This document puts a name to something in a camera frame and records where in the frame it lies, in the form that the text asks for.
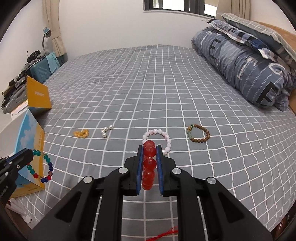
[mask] red string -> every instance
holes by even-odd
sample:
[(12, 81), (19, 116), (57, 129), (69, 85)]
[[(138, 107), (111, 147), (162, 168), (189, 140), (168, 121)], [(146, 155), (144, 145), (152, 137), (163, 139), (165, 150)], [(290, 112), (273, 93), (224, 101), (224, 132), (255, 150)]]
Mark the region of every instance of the red string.
[(170, 229), (166, 233), (160, 234), (160, 235), (158, 235), (156, 237), (153, 237), (151, 239), (147, 239), (146, 241), (155, 241), (157, 239), (162, 238), (163, 236), (167, 236), (167, 235), (170, 235), (170, 234), (176, 234), (176, 233), (178, 233), (178, 230), (174, 230), (175, 228), (177, 228), (177, 226), (176, 227), (173, 227), (172, 229)]

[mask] wooden bead bracelet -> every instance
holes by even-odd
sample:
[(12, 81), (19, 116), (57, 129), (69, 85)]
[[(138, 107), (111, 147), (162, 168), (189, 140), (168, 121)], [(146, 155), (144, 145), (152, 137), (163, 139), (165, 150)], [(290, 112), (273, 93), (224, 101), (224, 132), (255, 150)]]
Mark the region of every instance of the wooden bead bracelet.
[[(192, 135), (191, 135), (191, 130), (192, 130), (193, 127), (196, 127), (198, 129), (203, 130), (206, 133), (206, 135), (207, 135), (206, 138), (201, 138), (201, 139), (193, 138)], [(197, 142), (197, 143), (203, 143), (203, 142), (206, 142), (207, 140), (210, 139), (210, 133), (209, 133), (209, 131), (206, 128), (204, 128), (204, 127), (202, 127), (202, 126), (200, 126), (198, 124), (194, 124), (194, 125), (188, 126), (188, 128), (187, 128), (187, 135), (188, 135), (188, 138), (192, 142)]]

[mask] red bead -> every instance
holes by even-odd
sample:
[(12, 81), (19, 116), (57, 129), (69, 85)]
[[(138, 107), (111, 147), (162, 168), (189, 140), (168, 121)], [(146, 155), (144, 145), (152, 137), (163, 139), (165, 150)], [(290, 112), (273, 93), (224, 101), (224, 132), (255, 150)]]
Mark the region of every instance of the red bead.
[(143, 179), (153, 180), (155, 178), (155, 172), (145, 170), (145, 171), (143, 171), (142, 177), (143, 177)]
[(146, 146), (144, 148), (144, 156), (145, 157), (155, 157), (156, 155), (156, 148), (154, 146)]
[(154, 141), (152, 141), (152, 140), (147, 140), (147, 141), (145, 141), (145, 143), (144, 143), (144, 148), (145, 148), (146, 146), (154, 146), (154, 147), (155, 147), (155, 143), (154, 143)]
[(143, 167), (145, 170), (153, 171), (156, 168), (156, 161), (153, 158), (146, 158)]
[(142, 188), (146, 191), (150, 190), (151, 188), (153, 187), (153, 184), (148, 186), (148, 185), (145, 185), (145, 184), (142, 184)]

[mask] blue gripper pad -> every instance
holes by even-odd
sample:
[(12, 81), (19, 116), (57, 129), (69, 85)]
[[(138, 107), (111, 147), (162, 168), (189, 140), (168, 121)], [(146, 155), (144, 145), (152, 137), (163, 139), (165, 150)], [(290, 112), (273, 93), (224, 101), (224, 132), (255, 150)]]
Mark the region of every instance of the blue gripper pad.
[(140, 154), (140, 159), (139, 159), (139, 165), (138, 165), (138, 171), (137, 171), (137, 184), (136, 184), (136, 191), (137, 194), (140, 194), (141, 190), (141, 183), (142, 183), (142, 172), (143, 172), (143, 146), (141, 148), (141, 154)]
[(156, 147), (156, 165), (157, 165), (157, 175), (158, 175), (158, 185), (160, 194), (163, 195), (163, 168), (161, 166), (160, 157), (163, 155), (161, 145)]

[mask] pillow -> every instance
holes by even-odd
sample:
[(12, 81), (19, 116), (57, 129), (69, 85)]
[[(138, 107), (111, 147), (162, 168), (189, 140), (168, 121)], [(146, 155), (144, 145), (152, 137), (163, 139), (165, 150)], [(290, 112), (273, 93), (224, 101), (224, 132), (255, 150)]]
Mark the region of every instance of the pillow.
[(270, 59), (273, 62), (275, 62), (275, 58), (278, 57), (260, 39), (257, 39), (253, 35), (245, 33), (242, 30), (239, 30), (238, 28), (226, 23), (225, 21), (218, 20), (218, 19), (211, 19), (208, 21), (208, 24), (210, 24), (212, 27), (219, 30), (220, 32), (227, 34), (227, 36), (233, 39), (234, 41), (237, 41), (239, 43), (249, 46), (255, 52), (261, 54), (262, 57), (265, 59)]
[(288, 108), (288, 96), (296, 88), (293, 69), (264, 59), (213, 27), (198, 32), (192, 44), (249, 102), (261, 108)]
[(275, 30), (257, 22), (240, 18), (231, 13), (219, 13), (223, 19), (262, 40), (270, 49), (281, 57), (291, 68), (296, 69), (296, 52), (287, 41)]

